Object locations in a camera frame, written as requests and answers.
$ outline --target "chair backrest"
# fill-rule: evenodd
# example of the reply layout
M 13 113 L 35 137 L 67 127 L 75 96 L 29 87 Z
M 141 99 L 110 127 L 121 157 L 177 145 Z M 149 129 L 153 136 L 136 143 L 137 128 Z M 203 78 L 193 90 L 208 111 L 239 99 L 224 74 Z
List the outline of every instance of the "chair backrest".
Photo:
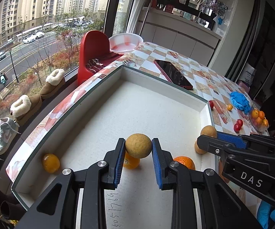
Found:
M 78 85 L 94 75 L 86 68 L 86 63 L 109 52 L 110 42 L 104 33 L 94 30 L 83 36 L 79 52 Z

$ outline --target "checkered tablecloth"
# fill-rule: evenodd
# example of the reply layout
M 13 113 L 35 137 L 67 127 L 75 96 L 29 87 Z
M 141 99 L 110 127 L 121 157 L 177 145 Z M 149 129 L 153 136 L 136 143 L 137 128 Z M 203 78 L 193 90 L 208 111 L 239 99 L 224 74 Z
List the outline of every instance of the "checkered tablecloth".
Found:
M 141 43 L 134 51 L 123 55 L 77 87 L 77 89 L 61 101 L 41 121 L 41 123 L 27 137 L 9 162 L 6 168 L 9 178 L 12 181 L 16 179 L 27 158 L 40 143 L 43 137 L 48 133 L 48 131 L 53 127 L 53 125 L 65 114 L 65 112 L 68 111 L 68 109 L 71 108 L 95 84 L 105 78 L 118 66 L 125 64 L 128 61 L 133 61 L 134 63 L 129 62 L 128 65 L 166 80 L 154 64 L 153 60 L 155 59 L 171 62 L 193 85 L 193 93 L 203 97 L 206 100 L 212 100 L 214 102 L 212 115 L 217 131 L 236 134 L 233 130 L 233 126 L 236 123 L 236 120 L 240 118 L 243 120 L 243 127 L 238 134 L 249 135 L 250 133 L 257 133 L 250 124 L 248 117 L 240 110 L 235 108 L 233 108 L 232 111 L 227 110 L 227 105 L 230 104 L 229 94 L 233 91 L 243 93 L 249 100 L 250 104 L 253 104 L 248 94 L 241 87 L 225 77 L 216 74 L 211 69 L 190 58 L 187 58 L 186 56 L 156 44 L 144 42 Z M 241 198 L 250 211 L 256 215 L 260 199 L 231 182 L 229 183 L 229 186 Z

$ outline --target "plastic container of oranges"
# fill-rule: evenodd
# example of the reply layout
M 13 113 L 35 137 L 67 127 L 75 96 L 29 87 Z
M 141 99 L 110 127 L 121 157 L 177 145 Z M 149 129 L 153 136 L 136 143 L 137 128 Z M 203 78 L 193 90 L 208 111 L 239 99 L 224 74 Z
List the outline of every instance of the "plastic container of oranges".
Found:
M 257 131 L 263 132 L 269 127 L 265 113 L 263 111 L 259 111 L 257 108 L 251 107 L 249 112 L 249 119 Z

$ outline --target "metal pole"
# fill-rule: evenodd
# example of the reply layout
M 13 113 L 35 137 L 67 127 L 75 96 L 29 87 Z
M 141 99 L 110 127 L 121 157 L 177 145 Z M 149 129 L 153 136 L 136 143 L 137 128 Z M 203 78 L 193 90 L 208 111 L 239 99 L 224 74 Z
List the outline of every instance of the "metal pole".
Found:
M 16 70 L 14 69 L 14 65 L 13 65 L 13 61 L 12 61 L 11 50 L 9 51 L 9 53 L 10 53 L 10 58 L 11 58 L 12 68 L 13 68 L 14 74 L 15 74 L 15 76 L 16 76 Z
M 143 21 L 143 23 L 142 23 L 142 27 L 141 27 L 139 36 L 141 36 L 142 31 L 143 31 L 143 28 L 144 28 L 144 26 L 145 26 L 146 18 L 147 18 L 149 9 L 150 9 L 150 7 L 151 7 L 151 3 L 152 3 L 152 0 L 150 0 L 150 3 L 149 3 L 149 5 L 148 5 L 147 11 L 146 11 L 146 15 L 145 15 L 144 21 Z

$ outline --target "red tomato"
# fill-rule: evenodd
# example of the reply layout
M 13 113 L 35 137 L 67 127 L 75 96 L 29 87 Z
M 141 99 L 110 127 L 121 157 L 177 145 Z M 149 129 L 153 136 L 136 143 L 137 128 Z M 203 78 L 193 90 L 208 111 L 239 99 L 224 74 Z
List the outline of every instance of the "red tomato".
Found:
M 210 104 L 210 108 L 213 110 L 214 108 L 214 103 L 212 101 L 209 101 L 209 104 Z
M 239 124 L 240 127 L 242 127 L 242 126 L 243 126 L 243 121 L 242 121 L 241 119 L 238 119 L 238 120 L 236 121 L 236 124 Z
M 240 131 L 240 125 L 236 123 L 236 124 L 234 125 L 234 128 L 233 128 L 233 129 L 234 129 L 235 132 L 239 132 L 239 131 Z

